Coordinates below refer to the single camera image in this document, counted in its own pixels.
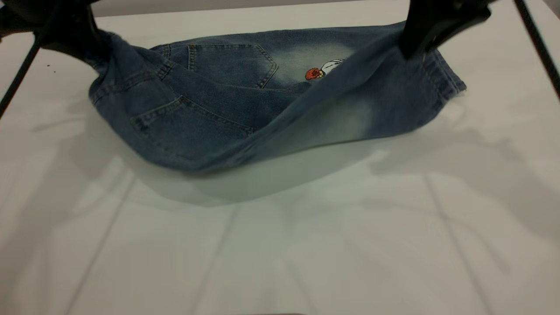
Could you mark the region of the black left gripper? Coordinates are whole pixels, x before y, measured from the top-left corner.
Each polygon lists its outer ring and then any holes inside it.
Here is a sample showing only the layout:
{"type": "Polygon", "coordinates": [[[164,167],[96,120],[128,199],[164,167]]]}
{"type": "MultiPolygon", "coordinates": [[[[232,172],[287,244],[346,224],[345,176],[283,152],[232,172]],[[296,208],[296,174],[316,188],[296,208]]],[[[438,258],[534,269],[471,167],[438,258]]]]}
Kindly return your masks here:
{"type": "Polygon", "coordinates": [[[1,37],[34,32],[43,47],[72,47],[79,56],[110,58],[110,46],[94,20],[93,0],[3,0],[1,37]]]}

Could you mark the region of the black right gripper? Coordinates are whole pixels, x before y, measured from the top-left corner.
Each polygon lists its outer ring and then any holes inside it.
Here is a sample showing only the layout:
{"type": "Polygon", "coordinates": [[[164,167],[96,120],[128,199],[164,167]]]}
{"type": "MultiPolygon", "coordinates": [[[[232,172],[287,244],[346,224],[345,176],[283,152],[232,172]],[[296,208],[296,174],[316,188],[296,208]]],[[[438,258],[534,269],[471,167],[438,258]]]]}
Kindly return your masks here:
{"type": "Polygon", "coordinates": [[[426,54],[471,26],[488,20],[492,0],[412,0],[399,38],[402,56],[426,54]]]}

